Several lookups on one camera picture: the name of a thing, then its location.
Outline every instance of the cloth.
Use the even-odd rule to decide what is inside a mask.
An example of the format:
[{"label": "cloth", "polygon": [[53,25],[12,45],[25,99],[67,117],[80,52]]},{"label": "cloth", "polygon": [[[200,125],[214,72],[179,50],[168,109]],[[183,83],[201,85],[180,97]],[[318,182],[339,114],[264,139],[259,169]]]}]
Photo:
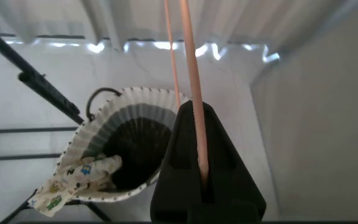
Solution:
[{"label": "cloth", "polygon": [[108,157],[101,154],[95,158],[86,157],[67,166],[41,186],[28,200],[31,207],[52,217],[78,191],[106,187],[110,174],[122,166],[119,156]]}]

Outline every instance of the laundry basket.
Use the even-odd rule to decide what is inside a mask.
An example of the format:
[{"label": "laundry basket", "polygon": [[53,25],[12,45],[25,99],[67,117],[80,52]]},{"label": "laundry basket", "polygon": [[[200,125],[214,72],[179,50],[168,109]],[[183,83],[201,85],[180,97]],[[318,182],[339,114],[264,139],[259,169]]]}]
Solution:
[{"label": "laundry basket", "polygon": [[[90,113],[91,102],[102,91],[110,100]],[[180,94],[182,103],[188,98]],[[122,91],[96,90],[86,106],[85,121],[76,131],[57,163],[56,173],[84,157],[118,154],[122,167],[112,175],[113,189],[82,190],[73,199],[116,202],[138,194],[156,182],[177,115],[175,91],[130,87]]]}]

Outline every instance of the drying rack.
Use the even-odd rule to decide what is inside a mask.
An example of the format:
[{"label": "drying rack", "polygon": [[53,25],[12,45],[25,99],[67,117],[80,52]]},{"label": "drying rack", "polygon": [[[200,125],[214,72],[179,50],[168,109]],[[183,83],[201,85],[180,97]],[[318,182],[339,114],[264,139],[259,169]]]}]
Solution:
[{"label": "drying rack", "polygon": [[[22,58],[15,50],[13,50],[2,38],[0,38],[0,54],[12,62],[22,72],[19,74],[19,80],[27,85],[31,90],[47,100],[54,107],[59,109],[62,113],[71,118],[74,122],[80,125],[84,120],[79,116],[79,109],[63,96],[50,82],[45,79],[45,75],[41,75],[36,69],[31,66],[24,58]],[[5,133],[37,133],[37,132],[51,132],[51,131],[74,131],[77,127],[57,127],[57,128],[23,128],[23,129],[0,129],[0,134]],[[51,159],[59,158],[60,154],[25,154],[19,156],[0,156],[0,161],[18,160],[18,159]],[[86,205],[92,212],[100,219],[110,222],[109,217],[104,214],[94,203],[81,202],[74,200],[65,205]],[[27,200],[14,210],[0,223],[9,223],[22,210],[30,209]]]}]

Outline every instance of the corrugated metal sheet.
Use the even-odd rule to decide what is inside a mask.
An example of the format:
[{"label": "corrugated metal sheet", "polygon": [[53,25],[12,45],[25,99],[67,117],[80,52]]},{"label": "corrugated metal sheet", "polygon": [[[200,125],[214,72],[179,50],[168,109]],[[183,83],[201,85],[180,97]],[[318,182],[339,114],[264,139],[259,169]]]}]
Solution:
[{"label": "corrugated metal sheet", "polygon": [[[228,42],[286,47],[316,29],[341,0],[189,0],[196,46]],[[182,38],[179,2],[169,0],[174,39]],[[110,39],[123,49],[127,39],[168,40],[163,0],[0,0],[0,34],[29,43],[40,35]]]}]

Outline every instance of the tile floor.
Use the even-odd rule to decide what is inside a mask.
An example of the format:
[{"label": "tile floor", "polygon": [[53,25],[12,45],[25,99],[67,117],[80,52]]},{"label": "tile floor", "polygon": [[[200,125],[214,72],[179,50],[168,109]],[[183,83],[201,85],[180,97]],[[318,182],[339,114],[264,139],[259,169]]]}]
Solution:
[{"label": "tile floor", "polygon": [[[39,72],[46,74],[46,78],[77,105],[83,118],[88,97],[102,86],[173,89],[169,51],[158,49],[151,42],[130,42],[125,52],[111,50],[106,43],[104,50],[97,54],[78,40],[56,40],[61,47],[51,45],[51,41],[54,40],[11,46]],[[183,44],[178,44],[175,54],[180,90],[190,95]],[[226,54],[216,60],[208,44],[205,54],[198,57],[198,66],[203,100],[215,109],[265,197],[268,204],[265,220],[276,220],[276,197],[248,86],[263,67],[260,56],[261,52],[248,52],[240,45],[230,45]],[[0,128],[76,125],[23,85],[17,79],[18,73],[19,70],[0,55]],[[107,98],[108,93],[97,97],[92,110]],[[0,134],[0,156],[61,152],[71,136],[71,132]],[[52,175],[55,163],[55,159],[0,162],[0,220]],[[153,190],[151,187],[124,202],[100,207],[113,220],[149,220]]]}]

